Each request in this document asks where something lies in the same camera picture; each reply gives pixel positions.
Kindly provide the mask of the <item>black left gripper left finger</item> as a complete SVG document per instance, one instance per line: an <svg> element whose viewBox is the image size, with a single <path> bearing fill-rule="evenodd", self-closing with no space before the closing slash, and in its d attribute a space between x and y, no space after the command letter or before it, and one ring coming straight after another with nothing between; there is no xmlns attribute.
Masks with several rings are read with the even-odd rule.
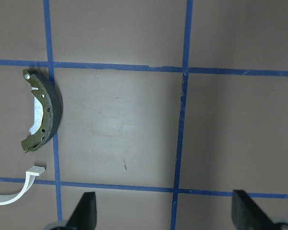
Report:
<svg viewBox="0 0 288 230"><path fill-rule="evenodd" d="M97 224L96 194L85 192L69 218L67 230L95 230Z"/></svg>

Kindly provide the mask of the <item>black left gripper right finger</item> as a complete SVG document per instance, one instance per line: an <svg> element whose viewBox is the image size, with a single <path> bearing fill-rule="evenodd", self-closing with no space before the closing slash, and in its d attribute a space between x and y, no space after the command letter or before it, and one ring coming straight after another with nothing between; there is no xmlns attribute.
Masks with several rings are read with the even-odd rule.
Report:
<svg viewBox="0 0 288 230"><path fill-rule="evenodd" d="M278 229L244 190L232 191L231 219L237 230Z"/></svg>

